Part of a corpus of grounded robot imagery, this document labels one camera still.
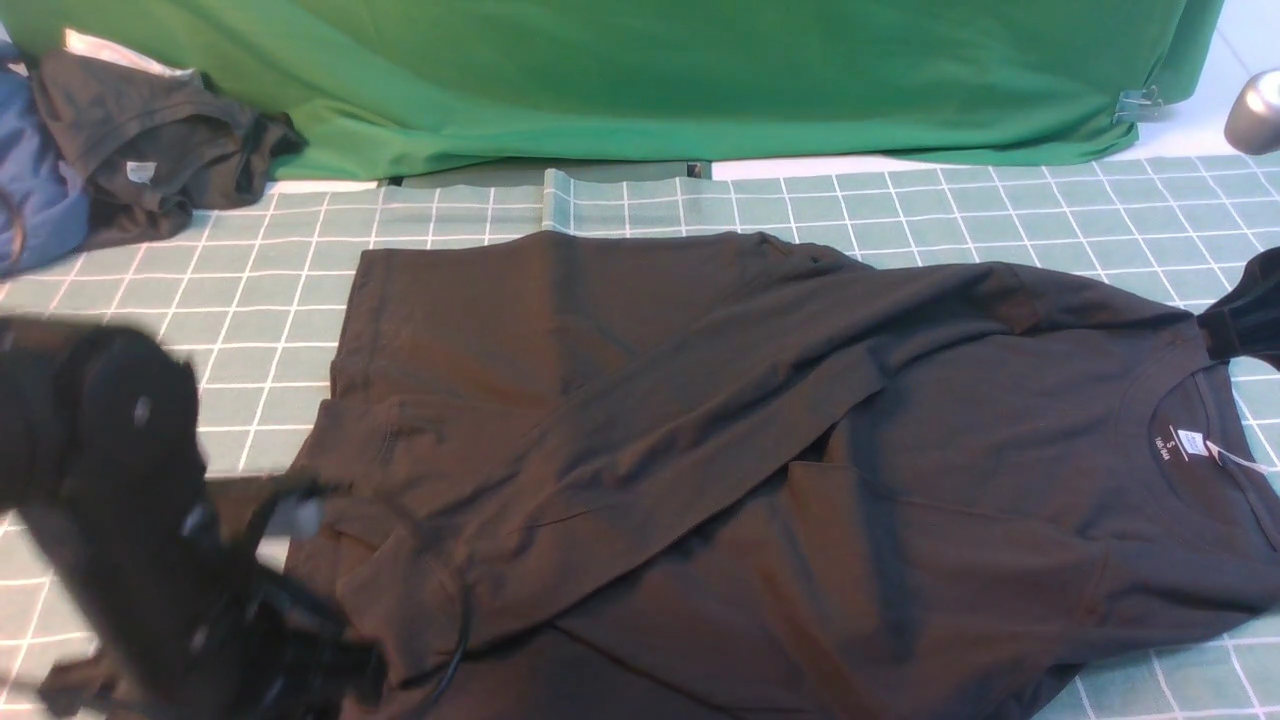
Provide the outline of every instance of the grid pattern mat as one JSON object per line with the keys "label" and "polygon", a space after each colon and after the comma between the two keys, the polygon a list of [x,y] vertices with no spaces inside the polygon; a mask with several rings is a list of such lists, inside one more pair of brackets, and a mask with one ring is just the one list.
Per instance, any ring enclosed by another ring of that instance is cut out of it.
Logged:
{"label": "grid pattern mat", "polygon": [[[134,323],[193,360],[211,471],[280,469],[328,393],[357,258],[371,247],[447,249],[538,229],[598,237],[765,231],[887,268],[1007,260],[1073,272],[1201,310],[1243,264],[1280,246],[1280,158],[1169,158],[1070,168],[947,168],[795,179],[595,184],[548,172],[543,187],[384,187],[271,195],[202,214],[172,241],[78,256],[0,284],[0,310]],[[1280,380],[1233,364],[1256,456],[1280,464]],[[0,673],[42,676],[92,644],[29,546],[0,520]],[[5,678],[0,675],[0,683]],[[0,684],[0,720],[42,716]],[[1190,648],[1082,675],[1053,720],[1280,720],[1280,614]]]}

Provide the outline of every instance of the blue cloth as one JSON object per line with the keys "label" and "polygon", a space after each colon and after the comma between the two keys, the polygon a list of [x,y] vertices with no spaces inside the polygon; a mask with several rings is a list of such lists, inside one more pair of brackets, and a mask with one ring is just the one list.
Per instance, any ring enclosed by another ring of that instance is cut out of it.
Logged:
{"label": "blue cloth", "polygon": [[76,251],[88,237],[83,181],[67,165],[36,110],[17,47],[0,41],[0,278]]}

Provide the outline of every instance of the clothing label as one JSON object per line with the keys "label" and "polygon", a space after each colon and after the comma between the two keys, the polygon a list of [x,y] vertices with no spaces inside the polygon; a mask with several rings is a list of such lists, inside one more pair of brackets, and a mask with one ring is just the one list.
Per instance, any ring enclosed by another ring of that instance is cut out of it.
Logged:
{"label": "clothing label", "polygon": [[155,163],[125,163],[124,174],[136,183],[151,184],[151,178],[156,174]]}
{"label": "clothing label", "polygon": [[1188,455],[1203,455],[1208,457],[1208,448],[1204,447],[1204,436],[1190,430],[1178,430],[1178,442]]}

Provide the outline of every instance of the green tablecloth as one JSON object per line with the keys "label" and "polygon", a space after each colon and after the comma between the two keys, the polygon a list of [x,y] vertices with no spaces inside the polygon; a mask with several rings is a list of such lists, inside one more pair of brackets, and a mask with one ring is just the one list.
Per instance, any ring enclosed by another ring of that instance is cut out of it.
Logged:
{"label": "green tablecloth", "polygon": [[0,0],[287,110],[284,178],[502,156],[890,151],[1068,164],[1133,143],[1121,91],[1185,97],[1222,0]]}

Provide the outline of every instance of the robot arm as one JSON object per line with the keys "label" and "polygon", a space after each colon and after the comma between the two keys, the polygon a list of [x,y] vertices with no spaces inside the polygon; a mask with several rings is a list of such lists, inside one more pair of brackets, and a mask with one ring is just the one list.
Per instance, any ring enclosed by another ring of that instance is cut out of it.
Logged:
{"label": "robot arm", "polygon": [[[60,717],[97,706],[182,720],[378,703],[379,650],[255,555],[282,502],[324,488],[206,483],[197,411],[189,365],[141,332],[0,318],[0,511],[23,518],[101,647],[55,666],[41,700]],[[246,498],[265,502],[233,518]]]}

